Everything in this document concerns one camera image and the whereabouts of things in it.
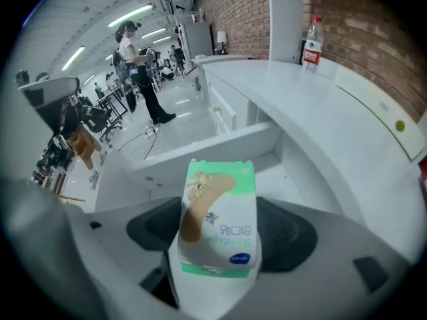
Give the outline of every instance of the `green stripe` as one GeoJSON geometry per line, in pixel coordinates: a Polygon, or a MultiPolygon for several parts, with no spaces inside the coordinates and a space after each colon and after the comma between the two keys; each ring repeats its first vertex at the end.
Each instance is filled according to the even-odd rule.
{"type": "Polygon", "coordinates": [[[246,270],[222,270],[216,269],[218,273],[210,273],[205,267],[198,267],[191,264],[181,263],[181,269],[184,273],[203,275],[210,277],[225,277],[228,279],[245,279],[249,275],[249,269],[246,270]]]}

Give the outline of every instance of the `blue label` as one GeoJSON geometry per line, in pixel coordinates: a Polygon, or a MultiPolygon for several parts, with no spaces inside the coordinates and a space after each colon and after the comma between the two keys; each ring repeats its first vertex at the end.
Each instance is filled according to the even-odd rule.
{"type": "Polygon", "coordinates": [[[230,263],[248,264],[250,258],[251,258],[251,255],[249,255],[248,253],[238,253],[238,254],[230,257],[230,263]]]}

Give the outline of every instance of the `white floor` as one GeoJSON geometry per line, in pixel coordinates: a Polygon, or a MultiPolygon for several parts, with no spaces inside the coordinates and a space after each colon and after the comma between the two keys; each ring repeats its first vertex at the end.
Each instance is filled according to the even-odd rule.
{"type": "MultiPolygon", "coordinates": [[[[207,105],[192,81],[178,77],[173,81],[165,82],[157,98],[166,112],[175,113],[177,118],[165,125],[160,125],[156,137],[146,138],[145,132],[152,127],[152,124],[145,101],[140,99],[136,110],[123,116],[123,129],[121,131],[116,129],[111,137],[110,143],[121,151],[124,157],[131,161],[140,161],[144,160],[151,146],[153,147],[147,157],[217,135],[207,105]]],[[[123,111],[119,103],[116,102],[114,105],[119,112],[123,111]]],[[[92,155],[92,159],[95,168],[102,170],[98,152],[92,155]]],[[[80,159],[77,158],[70,165],[61,194],[84,199],[84,203],[77,204],[87,213],[94,211],[96,194],[89,188],[89,172],[80,159]]]]}

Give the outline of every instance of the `fluorescent light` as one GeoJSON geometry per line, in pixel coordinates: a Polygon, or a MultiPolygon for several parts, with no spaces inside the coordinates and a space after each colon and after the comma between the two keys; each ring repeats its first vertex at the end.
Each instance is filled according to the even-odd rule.
{"type": "Polygon", "coordinates": [[[178,117],[187,116],[187,115],[191,115],[191,113],[185,113],[185,114],[178,115],[178,116],[177,116],[177,118],[178,118],[178,117]]]}
{"type": "Polygon", "coordinates": [[[163,32],[163,31],[166,31],[165,27],[163,29],[158,29],[157,31],[153,31],[153,32],[150,32],[146,35],[143,35],[141,38],[143,39],[143,38],[149,37],[150,35],[155,35],[156,33],[163,32]]]}
{"type": "Polygon", "coordinates": [[[86,79],[86,82],[84,82],[83,85],[85,85],[87,82],[89,82],[91,79],[93,79],[93,76],[95,76],[95,75],[92,75],[91,77],[89,77],[88,79],[86,79]]]}
{"type": "Polygon", "coordinates": [[[135,14],[147,11],[148,9],[152,9],[152,8],[153,8],[153,5],[150,4],[150,5],[146,5],[144,7],[141,7],[139,9],[136,9],[135,11],[128,13],[128,14],[124,15],[123,17],[120,17],[119,19],[116,19],[112,23],[108,24],[108,27],[113,27],[114,25],[117,25],[121,21],[126,20],[127,18],[130,18],[130,17],[134,16],[135,14]]]}
{"type": "Polygon", "coordinates": [[[169,37],[165,37],[165,38],[161,38],[161,39],[156,40],[156,41],[153,41],[153,44],[156,44],[156,43],[158,43],[159,41],[162,41],[162,40],[169,39],[170,37],[171,37],[171,36],[169,36],[169,37]]]}
{"type": "Polygon", "coordinates": [[[185,103],[185,102],[188,102],[188,101],[189,101],[189,99],[184,99],[183,101],[179,101],[179,102],[175,103],[175,105],[179,105],[181,103],[185,103]]]}
{"type": "Polygon", "coordinates": [[[67,70],[67,69],[68,69],[68,66],[70,66],[70,65],[71,65],[71,63],[72,63],[72,62],[74,62],[74,59],[76,59],[76,58],[77,58],[77,56],[78,56],[80,53],[82,53],[84,50],[85,50],[85,47],[84,47],[84,46],[79,47],[79,49],[74,53],[74,55],[72,55],[72,56],[70,57],[70,59],[68,59],[68,62],[66,62],[66,63],[65,63],[65,65],[63,66],[63,68],[62,68],[62,70],[61,70],[61,71],[65,71],[65,70],[67,70]]]}

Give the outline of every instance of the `ceiling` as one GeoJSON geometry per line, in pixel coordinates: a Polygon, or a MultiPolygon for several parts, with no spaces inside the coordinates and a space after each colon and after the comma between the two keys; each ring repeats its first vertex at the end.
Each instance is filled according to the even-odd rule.
{"type": "MultiPolygon", "coordinates": [[[[168,0],[189,12],[193,0],[168,0]]],[[[43,0],[22,28],[9,65],[13,72],[27,70],[31,81],[43,71],[52,77],[78,76],[109,62],[105,58],[117,49],[115,27],[107,25],[117,18],[151,3],[152,10],[130,19],[142,24],[134,43],[140,48],[153,41],[175,36],[175,19],[167,12],[165,0],[43,0]],[[166,31],[141,39],[142,35],[166,27],[166,31]],[[66,71],[64,64],[79,47],[85,51],[66,71]]]]}

